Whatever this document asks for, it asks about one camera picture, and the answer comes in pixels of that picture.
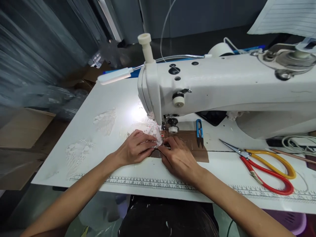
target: paper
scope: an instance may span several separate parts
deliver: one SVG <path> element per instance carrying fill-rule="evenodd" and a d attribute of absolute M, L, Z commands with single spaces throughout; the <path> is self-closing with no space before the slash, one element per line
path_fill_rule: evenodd
<path fill-rule="evenodd" d="M 316 38 L 314 0 L 268 0 L 248 34 L 289 33 Z"/>

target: finger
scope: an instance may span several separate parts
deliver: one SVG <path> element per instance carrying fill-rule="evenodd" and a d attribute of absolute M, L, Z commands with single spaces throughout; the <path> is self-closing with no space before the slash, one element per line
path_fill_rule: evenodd
<path fill-rule="evenodd" d="M 160 150 L 166 157 L 171 155 L 171 151 L 169 151 L 165 146 L 159 146 L 158 150 Z"/>
<path fill-rule="evenodd" d="M 135 129 L 134 132 L 132 132 L 131 136 L 135 137 L 135 136 L 139 135 L 140 133 L 143 133 L 143 131 Z"/>
<path fill-rule="evenodd" d="M 139 155 L 139 157 L 135 160 L 136 163 L 142 162 L 144 159 L 149 157 L 151 153 L 154 151 L 155 148 L 149 148 L 146 151 L 144 151 L 142 154 Z"/>
<path fill-rule="evenodd" d="M 147 150 L 148 148 L 151 148 L 151 147 L 156 146 L 156 145 L 157 145 L 156 142 L 145 142 L 145 143 L 138 145 L 136 147 L 136 151 L 139 154 L 139 153 L 143 152 L 144 150 Z"/>
<path fill-rule="evenodd" d="M 164 144 L 169 144 L 171 148 L 176 148 L 178 147 L 178 144 L 177 142 L 174 140 L 174 137 L 167 137 L 165 140 L 164 140 Z"/>
<path fill-rule="evenodd" d="M 143 131 L 139 131 L 139 133 L 137 133 L 137 134 L 135 135 L 135 138 L 140 137 L 140 136 L 143 135 L 143 134 L 144 134 Z"/>
<path fill-rule="evenodd" d="M 157 140 L 157 138 L 155 138 L 154 136 L 144 133 L 143 135 L 137 137 L 136 144 L 140 144 L 145 141 L 155 141 L 155 140 Z"/>
<path fill-rule="evenodd" d="M 182 146 L 185 145 L 185 143 L 177 136 L 174 137 L 174 140 L 178 145 L 182 145 Z"/>
<path fill-rule="evenodd" d="M 167 159 L 167 157 L 165 155 L 162 155 L 161 161 L 165 165 L 165 167 L 171 172 L 172 165 L 170 164 L 169 160 Z"/>

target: purple basket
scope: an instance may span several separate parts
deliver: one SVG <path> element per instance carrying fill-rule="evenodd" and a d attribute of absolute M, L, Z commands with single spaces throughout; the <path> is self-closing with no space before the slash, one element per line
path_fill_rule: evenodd
<path fill-rule="evenodd" d="M 293 233 L 293 235 L 301 234 L 306 228 L 306 214 L 297 212 L 285 212 L 275 210 L 264 210 L 285 228 Z"/>

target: sewing machine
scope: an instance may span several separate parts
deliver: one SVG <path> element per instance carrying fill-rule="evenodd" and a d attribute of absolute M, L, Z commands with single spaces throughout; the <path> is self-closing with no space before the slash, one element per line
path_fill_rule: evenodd
<path fill-rule="evenodd" d="M 152 57 L 150 34 L 138 39 L 145 57 L 139 98 L 162 129 L 169 124 L 169 132 L 177 133 L 177 117 L 199 111 L 227 111 L 230 116 L 246 111 L 236 122 L 255 139 L 316 130 L 312 39 L 276 44 L 263 53 L 206 54 L 203 59 L 159 64 Z"/>

